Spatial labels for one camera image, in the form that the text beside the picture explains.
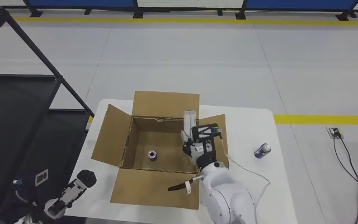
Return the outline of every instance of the black cable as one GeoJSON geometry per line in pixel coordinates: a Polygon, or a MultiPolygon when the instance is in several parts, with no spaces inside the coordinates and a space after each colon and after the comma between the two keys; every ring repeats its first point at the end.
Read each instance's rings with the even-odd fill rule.
{"type": "MultiPolygon", "coordinates": [[[[356,177],[357,177],[357,179],[358,179],[357,172],[356,172],[356,170],[354,169],[353,164],[352,164],[351,154],[349,153],[349,150],[348,150],[348,148],[347,148],[345,142],[344,142],[343,139],[342,139],[341,133],[340,133],[337,129],[335,130],[335,133],[337,133],[338,137],[340,138],[341,142],[343,143],[343,146],[345,147],[345,149],[346,149],[346,151],[347,151],[347,153],[348,153],[349,163],[350,163],[350,165],[351,165],[351,167],[352,167],[352,169],[353,169],[354,174],[356,175],[356,177]]],[[[336,137],[333,136],[333,145],[334,145],[334,147],[335,147],[335,152],[336,152],[335,138],[336,138],[336,137]]],[[[358,182],[357,179],[355,179],[348,171],[347,171],[347,173],[348,173],[356,182],[358,182]]],[[[355,220],[354,224],[358,224],[358,214],[357,214],[357,217],[356,217],[356,220],[355,220]]]]}
{"type": "MultiPolygon", "coordinates": [[[[350,173],[350,172],[348,172],[348,170],[346,169],[346,167],[343,165],[343,163],[341,162],[341,160],[340,160],[340,158],[338,157],[338,154],[337,154],[337,150],[336,150],[336,141],[335,141],[335,139],[336,139],[336,136],[333,136],[333,147],[335,148],[335,153],[336,153],[336,156],[337,156],[337,159],[338,159],[338,161],[340,162],[340,164],[341,164],[341,166],[343,167],[343,169],[345,169],[345,171],[356,181],[356,182],[358,182],[358,178],[357,179],[355,179],[353,176],[352,176],[352,174],[350,173]]],[[[348,151],[348,149],[346,148],[346,150],[347,150],[347,152],[348,152],[348,157],[349,157],[349,160],[350,160],[350,164],[351,164],[351,166],[352,166],[352,168],[353,168],[353,165],[352,165],[352,161],[351,161],[351,155],[350,155],[350,153],[349,153],[349,151],[348,151]]]]}
{"type": "Polygon", "coordinates": [[[354,169],[353,163],[352,163],[352,160],[351,160],[351,154],[349,153],[348,148],[347,148],[345,142],[343,141],[341,135],[338,135],[338,136],[339,136],[341,142],[343,143],[343,146],[345,147],[345,149],[346,149],[346,151],[347,151],[347,153],[348,153],[349,163],[350,163],[350,165],[351,165],[351,167],[352,167],[352,169],[353,169],[354,174],[356,175],[356,178],[358,179],[358,174],[357,174],[356,170],[354,169]]]}

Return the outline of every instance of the spray can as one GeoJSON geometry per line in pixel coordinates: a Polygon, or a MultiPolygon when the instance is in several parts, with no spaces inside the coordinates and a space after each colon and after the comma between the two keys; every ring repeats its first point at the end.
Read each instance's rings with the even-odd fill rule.
{"type": "Polygon", "coordinates": [[[271,146],[267,143],[264,143],[258,148],[258,150],[256,150],[254,155],[256,156],[256,158],[263,158],[270,152],[271,152],[271,146]]]}

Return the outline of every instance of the yellow stripe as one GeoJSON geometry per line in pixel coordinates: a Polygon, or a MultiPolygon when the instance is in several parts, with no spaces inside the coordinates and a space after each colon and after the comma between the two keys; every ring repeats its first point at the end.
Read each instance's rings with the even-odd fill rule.
{"type": "Polygon", "coordinates": [[[354,124],[358,125],[358,116],[340,115],[275,115],[276,124],[354,124]]]}
{"type": "Polygon", "coordinates": [[[235,20],[221,18],[88,18],[88,17],[15,17],[17,22],[77,22],[77,23],[178,23],[178,24],[267,24],[307,26],[357,26],[358,21],[300,21],[300,20],[235,20]]]}

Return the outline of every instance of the wire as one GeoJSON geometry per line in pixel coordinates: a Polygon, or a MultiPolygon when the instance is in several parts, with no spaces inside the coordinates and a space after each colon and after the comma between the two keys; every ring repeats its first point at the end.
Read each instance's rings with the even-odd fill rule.
{"type": "Polygon", "coordinates": [[[351,167],[352,167],[352,169],[353,169],[353,172],[354,172],[354,174],[356,175],[356,178],[357,178],[357,180],[358,180],[357,172],[356,172],[356,170],[354,169],[354,166],[353,166],[353,164],[352,164],[351,154],[349,153],[348,148],[347,148],[345,142],[343,141],[342,137],[339,136],[339,138],[340,138],[341,142],[343,143],[343,146],[345,147],[345,149],[346,149],[346,151],[347,151],[347,153],[348,153],[349,163],[350,163],[350,165],[351,165],[351,167]]]}
{"type": "Polygon", "coordinates": [[[261,178],[263,178],[263,179],[265,179],[265,180],[267,181],[267,184],[265,185],[263,191],[261,192],[260,196],[258,196],[258,198],[257,198],[257,202],[254,203],[254,204],[255,204],[255,223],[257,224],[257,206],[258,206],[258,203],[260,202],[260,200],[261,200],[263,194],[265,193],[267,187],[268,187],[269,185],[271,185],[271,182],[268,180],[268,178],[262,176],[261,174],[255,173],[254,171],[251,171],[251,170],[248,170],[248,169],[244,168],[243,166],[241,166],[240,164],[238,164],[237,162],[235,162],[233,159],[231,159],[228,154],[225,154],[225,155],[227,156],[227,158],[228,158],[229,160],[231,160],[231,162],[233,162],[234,164],[236,164],[236,165],[237,165],[238,167],[240,167],[241,169],[243,169],[243,170],[245,170],[245,171],[247,171],[247,172],[250,172],[251,174],[255,174],[255,175],[257,175],[257,176],[259,176],[259,177],[261,177],[261,178]]]}
{"type": "Polygon", "coordinates": [[[335,153],[336,153],[337,159],[338,159],[338,161],[340,162],[340,164],[341,164],[341,166],[343,167],[343,169],[345,169],[345,171],[346,171],[356,182],[358,182],[358,176],[357,176],[357,173],[356,173],[356,171],[355,171],[355,169],[354,169],[354,167],[353,167],[352,160],[351,160],[351,155],[350,155],[350,153],[349,153],[349,151],[348,151],[346,145],[344,144],[343,139],[342,139],[341,137],[340,137],[340,139],[341,139],[341,141],[342,141],[342,143],[343,143],[343,145],[344,145],[344,147],[345,147],[345,149],[346,149],[346,151],[347,151],[347,153],[348,153],[349,162],[350,162],[350,164],[351,164],[351,167],[352,167],[352,169],[353,169],[353,171],[354,171],[354,173],[355,173],[357,179],[355,179],[355,178],[352,176],[352,174],[351,174],[350,172],[348,172],[348,170],[346,169],[346,167],[343,165],[343,163],[341,162],[340,158],[338,157],[337,150],[336,150],[336,141],[335,141],[335,140],[336,140],[336,136],[333,136],[333,147],[335,148],[335,153]]]}
{"type": "MultiPolygon", "coordinates": [[[[339,132],[338,129],[335,129],[335,133],[333,134],[333,147],[335,148],[335,153],[336,153],[337,159],[338,159],[338,161],[340,162],[340,164],[341,164],[341,166],[343,167],[343,169],[345,169],[345,171],[346,171],[356,182],[358,182],[358,175],[357,175],[356,170],[354,169],[354,166],[353,166],[353,163],[352,163],[352,159],[351,159],[351,154],[349,153],[349,150],[348,150],[348,148],[347,148],[345,142],[343,141],[342,136],[341,136],[341,133],[339,132]],[[356,176],[357,179],[354,178],[353,175],[352,175],[350,172],[348,172],[348,170],[345,168],[345,166],[342,164],[340,158],[338,157],[337,150],[336,150],[336,141],[335,141],[336,135],[335,135],[335,134],[337,134],[337,136],[340,138],[340,140],[341,140],[343,146],[345,147],[345,149],[346,149],[346,151],[347,151],[349,163],[350,163],[350,165],[351,165],[351,167],[352,167],[352,169],[353,169],[353,172],[354,172],[354,174],[355,174],[355,176],[356,176]]],[[[355,224],[358,224],[358,213],[357,213],[356,220],[355,220],[354,223],[355,223],[355,224]]]]}

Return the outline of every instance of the cardboard box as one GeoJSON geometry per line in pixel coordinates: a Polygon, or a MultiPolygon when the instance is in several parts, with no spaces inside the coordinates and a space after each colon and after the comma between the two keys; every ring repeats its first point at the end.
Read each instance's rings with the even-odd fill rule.
{"type": "MultiPolygon", "coordinates": [[[[190,195],[186,189],[167,190],[197,172],[182,151],[185,110],[195,110],[199,118],[199,95],[136,91],[132,115],[108,106],[92,159],[119,166],[111,203],[199,208],[198,181],[190,195]],[[157,152],[154,162],[148,158],[150,150],[157,152]]],[[[225,115],[199,120],[199,124],[209,123],[218,123],[222,129],[224,145],[215,139],[216,156],[229,166],[225,115]]]]}

